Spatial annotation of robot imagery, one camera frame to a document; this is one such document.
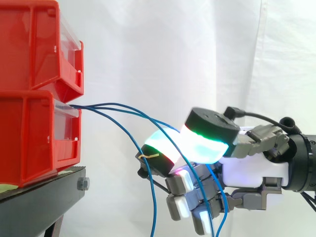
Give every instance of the black cylindrical sensor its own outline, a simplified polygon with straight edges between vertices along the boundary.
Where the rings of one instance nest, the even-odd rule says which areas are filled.
[[[192,132],[207,139],[226,143],[229,148],[225,156],[233,152],[233,141],[236,139],[240,127],[232,120],[216,111],[203,108],[192,108],[185,126]]]

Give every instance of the black cable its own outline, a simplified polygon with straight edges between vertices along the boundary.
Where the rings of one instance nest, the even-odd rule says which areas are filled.
[[[301,130],[295,125],[294,120],[290,117],[285,117],[285,118],[281,119],[281,123],[279,123],[271,118],[268,118],[268,117],[263,116],[263,115],[255,114],[255,113],[245,112],[244,115],[267,121],[275,126],[278,126],[279,128],[281,128],[282,130],[284,130],[288,134],[300,134],[300,133],[302,133]],[[290,123],[292,126],[291,127],[286,126],[285,125],[286,123]]]
[[[316,204],[316,200],[314,198],[312,198],[311,196],[309,196],[306,192],[302,192],[301,195],[308,198],[310,201],[312,201],[314,204]]]
[[[305,201],[311,206],[311,208],[316,212],[316,206],[301,193],[302,197],[305,199]]]
[[[155,184],[158,188],[160,188],[161,190],[165,191],[165,192],[168,193],[168,194],[171,194],[171,192],[170,192],[164,185],[160,184],[160,183],[157,182],[156,180],[153,180],[153,181],[154,181],[154,184]]]
[[[245,110],[240,110],[235,107],[227,107],[224,116],[233,120],[236,118],[242,118],[244,116],[250,116],[257,119],[262,119],[264,121],[267,121],[275,126],[280,127],[283,131],[285,131],[287,134],[300,134],[302,133],[301,130],[298,128],[298,126],[295,125],[294,119],[290,117],[284,117],[280,120],[280,122],[274,121],[271,118],[268,118],[263,115],[255,114],[255,113],[249,113]]]

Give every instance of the gray mechanical link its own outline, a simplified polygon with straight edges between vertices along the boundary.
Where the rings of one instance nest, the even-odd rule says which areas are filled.
[[[244,158],[268,151],[272,157],[284,154],[289,148],[289,138],[282,129],[272,124],[259,125],[246,134],[239,134],[234,141],[236,146],[231,157]]]
[[[236,208],[266,210],[268,194],[282,194],[281,178],[265,177],[259,188],[237,189],[231,196],[233,199],[242,199],[242,203],[236,205]]]

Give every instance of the black metal shelf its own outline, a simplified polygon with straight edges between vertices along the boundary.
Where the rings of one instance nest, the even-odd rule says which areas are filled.
[[[85,167],[0,195],[0,237],[58,236],[62,216],[83,196]]]

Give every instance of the yellow zip tie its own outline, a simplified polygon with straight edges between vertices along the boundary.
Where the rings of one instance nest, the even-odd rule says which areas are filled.
[[[151,155],[151,156],[146,156],[146,155],[140,155],[138,158],[142,158],[142,157],[145,157],[146,159],[149,159],[149,158],[154,158],[154,157],[158,157],[159,154],[154,154],[154,155]]]

